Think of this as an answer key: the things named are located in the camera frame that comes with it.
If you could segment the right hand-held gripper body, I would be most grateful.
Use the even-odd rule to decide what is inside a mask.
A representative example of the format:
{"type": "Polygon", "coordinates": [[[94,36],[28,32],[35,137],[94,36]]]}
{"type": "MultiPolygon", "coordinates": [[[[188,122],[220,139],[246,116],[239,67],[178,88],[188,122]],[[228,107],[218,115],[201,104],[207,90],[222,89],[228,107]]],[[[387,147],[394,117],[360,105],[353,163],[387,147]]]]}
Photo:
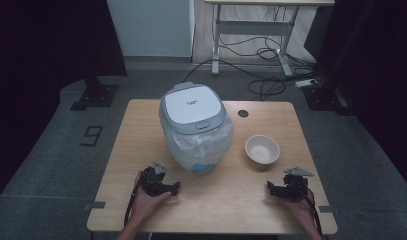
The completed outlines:
{"type": "Polygon", "coordinates": [[[308,177],[314,174],[300,167],[294,167],[284,171],[283,186],[274,187],[274,195],[293,201],[302,200],[308,192],[308,177]]]}

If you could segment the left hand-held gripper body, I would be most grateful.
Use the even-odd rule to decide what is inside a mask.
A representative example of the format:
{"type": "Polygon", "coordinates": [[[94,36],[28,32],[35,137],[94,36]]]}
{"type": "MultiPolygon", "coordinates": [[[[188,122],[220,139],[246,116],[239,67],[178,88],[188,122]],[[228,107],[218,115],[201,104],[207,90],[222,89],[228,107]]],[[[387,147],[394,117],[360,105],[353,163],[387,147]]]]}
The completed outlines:
{"type": "Polygon", "coordinates": [[[172,185],[163,183],[168,169],[158,163],[148,166],[140,176],[141,187],[149,196],[159,196],[165,192],[173,192],[172,185]]]}

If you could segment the person's left hand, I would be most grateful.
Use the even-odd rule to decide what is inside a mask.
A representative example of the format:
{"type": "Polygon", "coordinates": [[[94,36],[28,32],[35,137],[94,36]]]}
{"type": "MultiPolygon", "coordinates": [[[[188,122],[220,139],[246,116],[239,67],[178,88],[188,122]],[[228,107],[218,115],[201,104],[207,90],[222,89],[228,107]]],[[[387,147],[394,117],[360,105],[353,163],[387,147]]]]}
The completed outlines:
{"type": "Polygon", "coordinates": [[[165,192],[155,197],[147,195],[139,184],[140,176],[141,173],[138,173],[135,179],[135,184],[138,186],[138,189],[134,194],[135,199],[131,207],[129,218],[129,221],[134,223],[146,220],[161,202],[171,196],[170,192],[165,192]]]}

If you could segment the person's right hand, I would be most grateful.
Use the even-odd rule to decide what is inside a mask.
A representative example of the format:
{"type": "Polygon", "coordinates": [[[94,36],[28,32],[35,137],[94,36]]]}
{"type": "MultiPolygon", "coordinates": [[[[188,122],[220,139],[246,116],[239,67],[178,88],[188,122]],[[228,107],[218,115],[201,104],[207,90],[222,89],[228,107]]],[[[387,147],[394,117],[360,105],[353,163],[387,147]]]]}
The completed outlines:
{"type": "Polygon", "coordinates": [[[289,210],[293,218],[304,230],[316,228],[312,209],[305,199],[301,201],[281,200],[281,203],[289,210]]]}

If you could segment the white bowl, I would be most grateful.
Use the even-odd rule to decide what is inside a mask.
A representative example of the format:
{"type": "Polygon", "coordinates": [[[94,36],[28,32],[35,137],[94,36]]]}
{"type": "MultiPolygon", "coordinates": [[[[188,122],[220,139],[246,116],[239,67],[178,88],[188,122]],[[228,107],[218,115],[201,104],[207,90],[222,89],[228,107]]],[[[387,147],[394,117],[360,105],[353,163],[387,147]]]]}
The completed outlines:
{"type": "Polygon", "coordinates": [[[258,164],[268,165],[280,158],[278,143],[266,135],[253,135],[245,143],[247,156],[258,164]]]}

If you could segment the clear plastic bag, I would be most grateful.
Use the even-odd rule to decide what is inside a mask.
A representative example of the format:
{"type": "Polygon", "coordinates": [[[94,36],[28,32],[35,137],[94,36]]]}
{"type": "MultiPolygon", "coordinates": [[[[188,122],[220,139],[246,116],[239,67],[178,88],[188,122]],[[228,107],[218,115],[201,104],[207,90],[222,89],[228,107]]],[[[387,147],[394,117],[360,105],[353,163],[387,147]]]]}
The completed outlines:
{"type": "Polygon", "coordinates": [[[224,122],[207,132],[180,134],[161,122],[166,145],[174,159],[187,170],[210,171],[233,143],[233,123],[229,115],[224,122]]]}

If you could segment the white rice cooker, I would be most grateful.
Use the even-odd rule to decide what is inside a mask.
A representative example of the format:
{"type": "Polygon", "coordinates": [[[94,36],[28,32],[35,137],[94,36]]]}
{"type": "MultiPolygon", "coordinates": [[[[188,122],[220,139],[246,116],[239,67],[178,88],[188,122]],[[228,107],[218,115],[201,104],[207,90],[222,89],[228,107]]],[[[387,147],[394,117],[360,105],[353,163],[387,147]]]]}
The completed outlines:
{"type": "Polygon", "coordinates": [[[160,123],[165,122],[175,132],[186,135],[212,130],[224,122],[226,115],[229,114],[214,90],[192,82],[175,85],[161,98],[159,107],[160,123]]]}

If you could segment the black stand base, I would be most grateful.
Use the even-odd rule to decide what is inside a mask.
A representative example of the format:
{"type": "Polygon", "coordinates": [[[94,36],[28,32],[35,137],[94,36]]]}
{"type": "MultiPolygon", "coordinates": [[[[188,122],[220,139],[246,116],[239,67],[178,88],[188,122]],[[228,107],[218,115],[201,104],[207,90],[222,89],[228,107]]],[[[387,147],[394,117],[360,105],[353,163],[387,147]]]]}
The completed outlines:
{"type": "Polygon", "coordinates": [[[97,77],[84,79],[86,89],[81,98],[74,102],[71,111],[85,111],[89,107],[110,107],[119,87],[113,84],[102,84],[97,77]]]}
{"type": "Polygon", "coordinates": [[[310,110],[334,111],[344,116],[354,114],[351,98],[340,87],[336,87],[334,90],[303,87],[302,91],[310,110]]]}

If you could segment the white power strip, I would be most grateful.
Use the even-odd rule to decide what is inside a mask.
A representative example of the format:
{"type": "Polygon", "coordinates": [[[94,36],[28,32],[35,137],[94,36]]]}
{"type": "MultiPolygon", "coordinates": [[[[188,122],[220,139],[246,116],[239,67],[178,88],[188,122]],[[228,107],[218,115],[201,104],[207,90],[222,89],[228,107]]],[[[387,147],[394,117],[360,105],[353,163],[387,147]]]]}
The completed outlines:
{"type": "Polygon", "coordinates": [[[301,80],[295,82],[295,87],[301,88],[301,87],[306,87],[306,86],[316,86],[318,84],[318,81],[316,79],[307,79],[307,80],[301,80]]]}

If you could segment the dark curtain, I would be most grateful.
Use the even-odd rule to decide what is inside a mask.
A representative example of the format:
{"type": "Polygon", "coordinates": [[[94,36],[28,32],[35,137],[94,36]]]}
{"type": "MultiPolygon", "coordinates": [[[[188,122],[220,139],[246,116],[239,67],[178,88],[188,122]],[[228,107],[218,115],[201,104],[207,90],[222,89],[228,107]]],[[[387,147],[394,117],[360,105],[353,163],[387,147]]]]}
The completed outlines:
{"type": "Polygon", "coordinates": [[[407,0],[335,0],[318,65],[407,182],[407,0]]]}
{"type": "Polygon", "coordinates": [[[0,194],[63,87],[125,74],[108,0],[0,0],[0,194]]]}

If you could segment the white metal-frame desk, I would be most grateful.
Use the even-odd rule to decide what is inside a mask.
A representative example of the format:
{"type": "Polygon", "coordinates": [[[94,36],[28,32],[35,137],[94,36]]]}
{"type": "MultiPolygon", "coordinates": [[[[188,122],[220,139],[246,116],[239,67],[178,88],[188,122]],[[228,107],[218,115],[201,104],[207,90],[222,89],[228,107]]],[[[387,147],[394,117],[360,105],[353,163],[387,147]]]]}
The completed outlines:
{"type": "Polygon", "coordinates": [[[276,49],[278,60],[283,73],[291,76],[292,71],[286,56],[287,47],[294,29],[295,21],[301,7],[331,7],[334,0],[204,0],[205,3],[215,7],[214,47],[212,51],[211,73],[219,74],[220,36],[221,35],[251,35],[251,36],[280,36],[284,40],[279,49],[276,49]],[[285,21],[250,21],[250,20],[222,20],[222,7],[226,5],[249,6],[280,6],[293,7],[290,20],[285,21]]]}

